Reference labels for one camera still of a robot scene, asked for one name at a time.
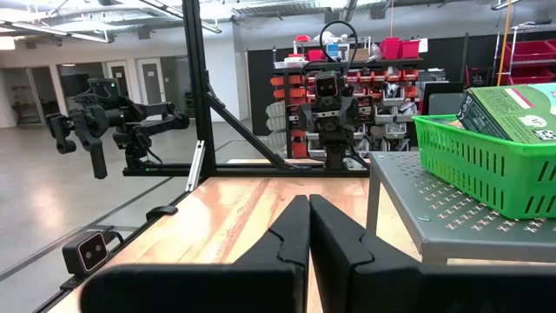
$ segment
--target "perforated metal shelf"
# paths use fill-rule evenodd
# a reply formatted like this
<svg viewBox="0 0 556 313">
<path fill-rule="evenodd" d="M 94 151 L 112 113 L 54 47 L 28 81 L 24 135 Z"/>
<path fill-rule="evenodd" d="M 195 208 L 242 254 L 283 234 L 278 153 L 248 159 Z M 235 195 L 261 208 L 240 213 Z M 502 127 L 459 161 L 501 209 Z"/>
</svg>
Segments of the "perforated metal shelf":
<svg viewBox="0 0 556 313">
<path fill-rule="evenodd" d="M 423 169 L 419 152 L 371 163 L 423 256 L 556 262 L 556 220 L 507 219 Z"/>
</svg>

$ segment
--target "black metal frame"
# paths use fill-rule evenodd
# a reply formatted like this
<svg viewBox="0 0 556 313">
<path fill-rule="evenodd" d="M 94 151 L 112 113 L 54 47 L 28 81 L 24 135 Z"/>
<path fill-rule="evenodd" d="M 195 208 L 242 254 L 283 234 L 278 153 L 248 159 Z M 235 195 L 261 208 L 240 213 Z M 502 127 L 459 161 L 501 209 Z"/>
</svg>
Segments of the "black metal frame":
<svg viewBox="0 0 556 313">
<path fill-rule="evenodd" d="M 324 170 L 322 164 L 289 164 L 273 153 L 251 131 L 243 126 L 226 106 L 212 92 L 209 74 L 205 64 L 202 40 L 201 15 L 198 1 L 183 2 L 183 22 L 187 43 L 189 70 L 191 76 L 191 95 L 195 112 L 197 140 L 205 141 L 205 154 L 201 176 L 282 176 L 282 177 L 368 177 L 368 170 Z M 214 136 L 210 109 L 215 110 L 246 141 L 264 155 L 270 164 L 219 164 L 216 163 Z M 164 164 L 144 170 L 125 169 L 125 176 L 188 176 L 190 163 Z"/>
</svg>

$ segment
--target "parts shelf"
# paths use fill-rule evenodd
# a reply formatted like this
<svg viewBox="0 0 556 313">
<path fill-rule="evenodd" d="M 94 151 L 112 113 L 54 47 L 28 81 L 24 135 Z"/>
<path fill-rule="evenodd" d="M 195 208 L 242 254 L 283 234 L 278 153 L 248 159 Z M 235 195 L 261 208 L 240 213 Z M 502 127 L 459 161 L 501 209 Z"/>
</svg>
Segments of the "parts shelf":
<svg viewBox="0 0 556 313">
<path fill-rule="evenodd" d="M 401 59 L 401 60 L 380 60 L 380 61 L 373 61 L 373 62 L 354 62 L 350 69 L 357 70 L 362 68 L 368 68 L 373 73 L 370 77 L 361 77 L 360 75 L 356 75 L 356 80 L 358 82 L 364 84 L 371 84 L 373 82 L 379 82 L 380 79 L 375 79 L 375 72 L 384 73 L 389 66 L 393 66 L 400 70 L 400 81 L 407 82 L 408 87 L 410 90 L 412 87 L 415 86 L 415 81 L 417 76 L 419 75 L 419 71 L 416 70 L 419 63 L 422 61 L 421 58 L 416 59 Z M 316 71 L 316 70 L 340 70 L 345 68 L 348 64 L 342 62 L 336 63 L 315 63 L 310 64 L 306 70 L 309 71 Z M 294 157 L 294 149 L 292 148 L 292 143 L 294 142 L 294 137 L 292 136 L 292 132 L 296 131 L 295 126 L 298 125 L 298 116 L 292 116 L 292 112 L 296 112 L 293 110 L 293 106 L 297 104 L 297 101 L 301 100 L 302 98 L 292 98 L 290 91 L 294 88 L 298 88 L 299 86 L 299 79 L 297 77 L 301 73 L 301 68 L 289 68 L 289 69 L 279 69 L 274 70 L 274 74 L 276 77 L 273 79 L 273 85 L 279 84 L 283 82 L 283 96 L 284 96 L 284 103 L 286 107 L 286 137 L 287 137 L 287 153 L 288 158 Z M 308 79 L 309 83 L 312 83 L 314 79 Z M 375 101 L 380 101 L 381 93 L 380 94 L 370 94 L 365 95 L 364 97 L 373 97 Z M 310 101 L 311 95 L 308 93 L 306 97 L 304 97 L 306 101 Z"/>
<path fill-rule="evenodd" d="M 401 59 L 401 60 L 380 60 L 373 62 L 353 62 L 350 69 L 362 69 L 368 68 L 370 70 L 387 70 L 388 66 L 394 66 L 399 70 L 413 70 L 417 65 L 423 61 L 422 58 L 416 59 Z M 338 70 L 348 66 L 345 62 L 334 62 L 334 63 L 314 63 L 307 66 L 306 70 Z M 274 70 L 274 74 L 300 74 L 301 68 L 290 68 L 290 69 L 278 69 Z"/>
</svg>

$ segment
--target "door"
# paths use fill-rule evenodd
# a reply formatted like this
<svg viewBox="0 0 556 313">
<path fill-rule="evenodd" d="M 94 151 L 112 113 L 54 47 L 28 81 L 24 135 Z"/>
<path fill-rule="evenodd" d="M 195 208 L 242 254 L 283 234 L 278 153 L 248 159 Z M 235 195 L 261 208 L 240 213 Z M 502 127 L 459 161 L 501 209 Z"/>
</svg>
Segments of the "door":
<svg viewBox="0 0 556 313">
<path fill-rule="evenodd" d="M 128 81 L 128 64 L 125 61 L 107 62 L 106 70 L 108 78 L 115 78 L 118 80 L 118 87 L 122 96 L 129 97 L 129 81 Z"/>
<path fill-rule="evenodd" d="M 48 66 L 30 69 L 30 81 L 36 91 L 36 102 L 43 116 L 59 113 L 60 107 L 54 90 L 54 82 Z"/>
<path fill-rule="evenodd" d="M 142 102 L 145 104 L 166 102 L 160 58 L 138 60 Z"/>
<path fill-rule="evenodd" d="M 16 114 L 17 124 L 44 123 L 30 69 L 3 69 L 3 74 L 8 100 Z"/>
</svg>

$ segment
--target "ceiling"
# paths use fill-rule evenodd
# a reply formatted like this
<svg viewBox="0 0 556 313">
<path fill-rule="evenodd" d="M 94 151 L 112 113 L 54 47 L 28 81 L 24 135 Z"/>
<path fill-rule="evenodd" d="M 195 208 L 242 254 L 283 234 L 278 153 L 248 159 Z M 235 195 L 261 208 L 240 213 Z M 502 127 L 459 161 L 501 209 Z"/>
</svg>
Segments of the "ceiling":
<svg viewBox="0 0 556 313">
<path fill-rule="evenodd" d="M 159 0 L 181 10 L 182 0 Z M 466 0 L 395 0 L 396 7 L 420 4 L 446 6 Z M 496 0 L 467 0 L 479 4 Z M 522 3 L 554 3 L 553 0 L 524 0 Z M 349 12 L 377 13 L 384 18 L 388 0 L 200 0 L 201 18 L 211 24 L 249 23 L 252 19 L 267 18 L 281 21 L 284 17 L 316 15 L 326 18 L 350 19 Z M 138 0 L 0 0 L 0 20 L 31 23 L 55 30 L 88 34 L 117 34 L 137 30 L 158 30 L 181 27 L 179 18 L 165 14 Z M 37 38 L 39 33 L 14 28 L 0 28 L 0 36 Z M 52 35 L 41 38 L 55 38 Z"/>
</svg>

